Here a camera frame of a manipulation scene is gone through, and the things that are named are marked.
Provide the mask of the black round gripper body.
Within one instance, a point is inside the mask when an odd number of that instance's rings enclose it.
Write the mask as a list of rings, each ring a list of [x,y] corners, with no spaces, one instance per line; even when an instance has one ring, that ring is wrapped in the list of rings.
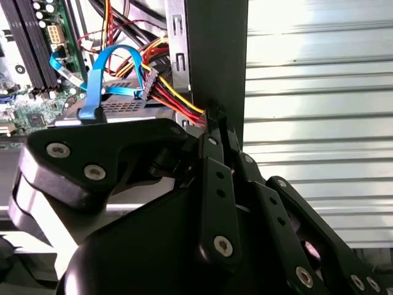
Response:
[[[267,232],[236,209],[242,260],[235,272],[198,252],[201,199],[179,189],[91,234],[63,277],[65,294],[290,294]]]

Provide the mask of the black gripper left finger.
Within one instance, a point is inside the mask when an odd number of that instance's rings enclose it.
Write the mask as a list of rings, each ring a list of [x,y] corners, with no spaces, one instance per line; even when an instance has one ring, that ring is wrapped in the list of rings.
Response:
[[[179,189],[201,199],[198,252],[205,264],[241,263],[232,165],[225,161],[219,106],[204,132],[171,119],[50,128],[30,135],[18,165],[18,204],[68,265],[94,232]]]

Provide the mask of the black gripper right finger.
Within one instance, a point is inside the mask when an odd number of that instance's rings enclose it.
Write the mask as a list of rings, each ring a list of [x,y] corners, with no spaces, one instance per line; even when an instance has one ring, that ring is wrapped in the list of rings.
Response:
[[[265,179],[220,112],[235,199],[248,209],[244,253],[271,294],[383,294],[384,283],[284,179]]]

